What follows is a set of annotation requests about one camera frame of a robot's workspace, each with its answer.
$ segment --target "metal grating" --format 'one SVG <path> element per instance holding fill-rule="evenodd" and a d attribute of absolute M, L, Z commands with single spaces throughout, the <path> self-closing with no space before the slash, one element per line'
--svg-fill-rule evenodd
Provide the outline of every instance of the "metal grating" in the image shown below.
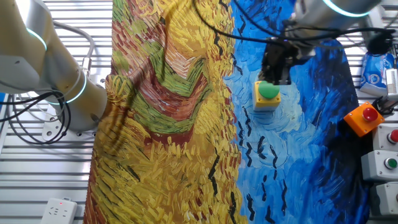
<path fill-rule="evenodd" d="M 112 0 L 45 0 L 56 21 L 76 26 L 93 36 L 96 42 L 93 54 L 92 79 L 99 84 L 110 73 L 111 68 L 111 18 Z M 396 15 L 397 6 L 386 6 L 385 23 Z M 57 29 L 61 40 L 78 60 L 86 55 L 88 42 L 72 32 Z M 361 41 L 360 34 L 349 35 L 351 40 Z M 345 37 L 338 39 L 350 44 Z M 346 49 L 351 74 L 356 88 L 359 87 L 361 60 L 365 50 Z M 375 97 L 357 91 L 359 103 L 372 101 Z M 48 104 L 41 103 L 42 108 Z M 37 107 L 34 113 L 45 118 Z M 30 114 L 20 117 L 30 132 L 40 137 L 43 122 Z M 387 118 L 391 125 L 398 125 L 398 114 Z M 93 141 L 61 142 L 51 146 L 31 146 L 21 141 L 10 128 L 0 136 L 0 223 L 40 223 L 44 208 L 50 197 L 70 197 L 78 204 L 73 224 L 83 221 L 88 174 L 90 171 Z"/>

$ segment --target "blue brushstroke pattern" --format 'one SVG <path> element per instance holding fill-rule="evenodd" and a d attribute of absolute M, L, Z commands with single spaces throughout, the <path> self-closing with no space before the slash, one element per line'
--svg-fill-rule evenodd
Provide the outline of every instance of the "blue brushstroke pattern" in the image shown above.
<path fill-rule="evenodd" d="M 263 27 L 282 29 L 281 21 L 290 17 L 294 0 L 242 0 L 240 4 Z M 239 35 L 242 14 L 233 3 L 231 7 L 233 34 Z M 240 31 L 246 37 L 267 37 L 247 21 Z M 236 126 L 248 120 L 244 109 L 251 120 L 250 136 L 240 125 L 243 137 L 235 142 L 243 158 L 237 180 L 243 195 L 240 214 L 248 219 L 254 216 L 250 223 L 365 223 L 369 186 L 362 181 L 360 157 L 369 145 L 337 131 L 338 122 L 358 106 L 346 55 L 316 49 L 317 55 L 308 63 L 291 69 L 292 85 L 281 86 L 282 103 L 276 111 L 255 113 L 252 86 L 264 49 L 264 44 L 237 40 L 235 66 L 243 75 L 234 69 L 224 79 L 232 91 Z M 261 136 L 265 140 L 257 148 Z M 258 150 L 266 159 L 259 157 Z"/>

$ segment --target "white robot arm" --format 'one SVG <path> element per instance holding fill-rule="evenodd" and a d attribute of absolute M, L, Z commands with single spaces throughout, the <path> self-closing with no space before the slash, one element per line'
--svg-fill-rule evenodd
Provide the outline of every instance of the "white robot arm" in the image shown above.
<path fill-rule="evenodd" d="M 0 92 L 59 90 L 71 109 L 70 129 L 94 128 L 106 106 L 105 89 L 90 81 L 62 44 L 47 6 L 41 0 L 1 0 L 0 30 Z M 60 110 L 55 97 L 47 101 Z"/>

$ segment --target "white power strip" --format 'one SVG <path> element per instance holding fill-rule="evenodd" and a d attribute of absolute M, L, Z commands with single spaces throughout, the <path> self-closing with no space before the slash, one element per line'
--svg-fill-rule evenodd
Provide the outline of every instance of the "white power strip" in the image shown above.
<path fill-rule="evenodd" d="M 77 203 L 65 199 L 50 198 L 40 224 L 72 224 Z"/>

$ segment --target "yellow block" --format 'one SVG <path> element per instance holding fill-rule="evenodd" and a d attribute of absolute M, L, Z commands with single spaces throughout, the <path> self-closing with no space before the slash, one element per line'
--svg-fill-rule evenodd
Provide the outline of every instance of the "yellow block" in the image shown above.
<path fill-rule="evenodd" d="M 274 111 L 280 104 L 280 93 L 272 99 L 264 98 L 259 93 L 259 84 L 256 82 L 253 88 L 253 108 L 254 111 Z"/>

